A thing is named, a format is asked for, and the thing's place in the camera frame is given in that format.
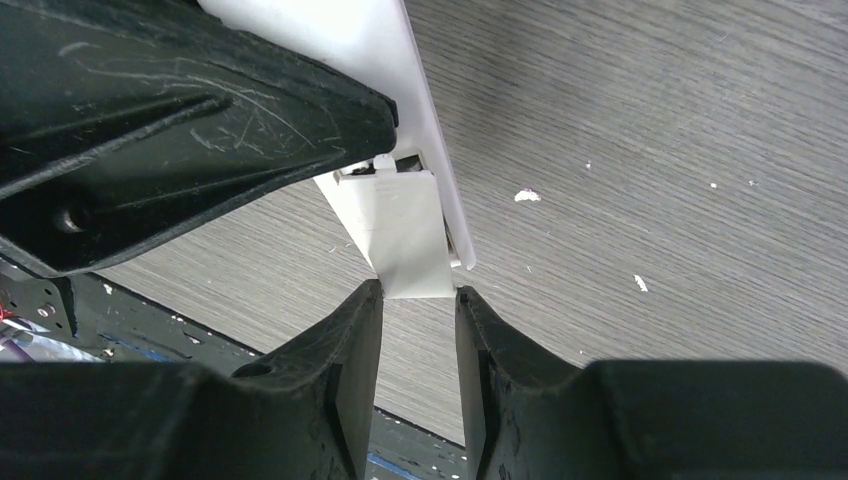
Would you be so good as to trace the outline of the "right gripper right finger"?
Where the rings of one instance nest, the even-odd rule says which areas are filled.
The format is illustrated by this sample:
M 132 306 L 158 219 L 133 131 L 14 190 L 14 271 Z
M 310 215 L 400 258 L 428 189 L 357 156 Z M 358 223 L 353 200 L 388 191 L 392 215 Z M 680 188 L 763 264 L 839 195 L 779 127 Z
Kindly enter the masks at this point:
M 455 338 L 472 479 L 843 479 L 847 380 L 814 362 L 578 367 L 469 286 Z

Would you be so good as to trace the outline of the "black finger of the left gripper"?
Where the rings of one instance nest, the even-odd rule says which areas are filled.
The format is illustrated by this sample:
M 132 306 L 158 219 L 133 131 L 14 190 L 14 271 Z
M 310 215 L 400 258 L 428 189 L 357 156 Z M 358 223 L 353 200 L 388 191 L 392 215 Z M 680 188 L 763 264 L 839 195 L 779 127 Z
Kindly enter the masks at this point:
M 109 268 L 391 151 L 389 97 L 195 1 L 1 5 L 1 254 Z

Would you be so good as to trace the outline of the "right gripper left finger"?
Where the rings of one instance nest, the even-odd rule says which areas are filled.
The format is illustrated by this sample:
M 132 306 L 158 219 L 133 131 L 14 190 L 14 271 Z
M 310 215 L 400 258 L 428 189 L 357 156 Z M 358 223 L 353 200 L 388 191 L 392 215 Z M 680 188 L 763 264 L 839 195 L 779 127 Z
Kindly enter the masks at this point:
M 5 479 L 361 479 L 383 292 L 223 375 L 190 362 L 1 366 Z

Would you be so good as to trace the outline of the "white battery cover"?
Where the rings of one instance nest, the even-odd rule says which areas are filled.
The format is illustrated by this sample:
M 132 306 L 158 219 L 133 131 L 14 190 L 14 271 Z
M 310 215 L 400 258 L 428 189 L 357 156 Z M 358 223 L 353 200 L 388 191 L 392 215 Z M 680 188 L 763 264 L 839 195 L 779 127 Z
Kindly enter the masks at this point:
M 454 295 L 437 180 L 389 154 L 315 178 L 387 299 Z

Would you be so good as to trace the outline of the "long white remote control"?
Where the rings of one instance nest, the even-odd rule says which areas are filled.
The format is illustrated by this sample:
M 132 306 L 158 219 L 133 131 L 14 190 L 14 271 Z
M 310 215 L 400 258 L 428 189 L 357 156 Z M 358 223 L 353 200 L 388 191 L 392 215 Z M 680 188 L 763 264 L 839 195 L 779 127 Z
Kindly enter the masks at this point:
M 476 252 L 450 155 L 404 2 L 203 1 L 226 26 L 327 65 L 394 100 L 394 155 L 416 155 L 437 180 L 456 266 L 472 269 Z

